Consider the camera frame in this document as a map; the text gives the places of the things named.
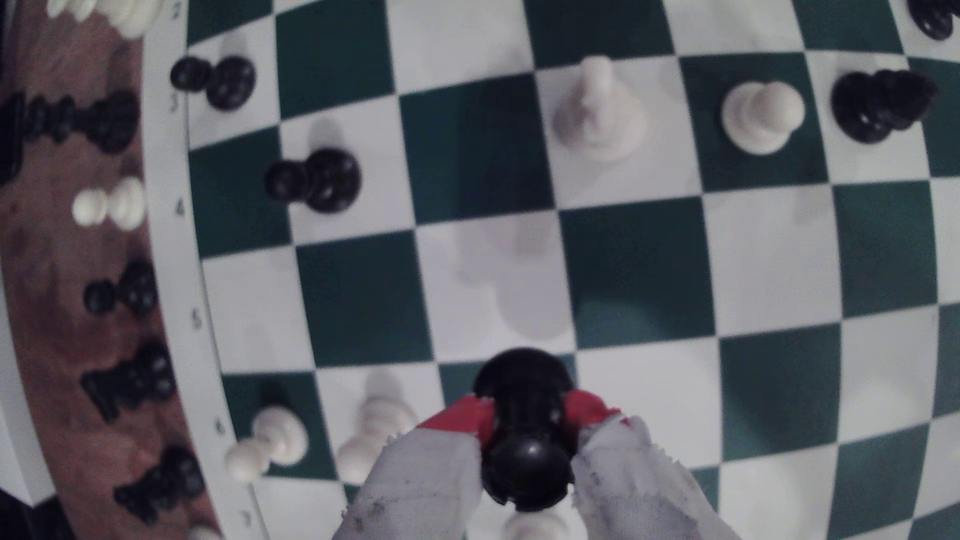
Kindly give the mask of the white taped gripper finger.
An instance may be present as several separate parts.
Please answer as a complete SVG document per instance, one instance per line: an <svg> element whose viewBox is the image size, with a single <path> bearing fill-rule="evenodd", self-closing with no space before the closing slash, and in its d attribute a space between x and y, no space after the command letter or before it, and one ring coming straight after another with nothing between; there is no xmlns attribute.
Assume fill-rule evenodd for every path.
<svg viewBox="0 0 960 540"><path fill-rule="evenodd" d="M589 539L739 539L640 416L574 389L563 399L563 426L578 443L573 499Z"/></svg>
<svg viewBox="0 0 960 540"><path fill-rule="evenodd" d="M334 539L461 539L483 492L496 405L467 395L390 440Z"/></svg>

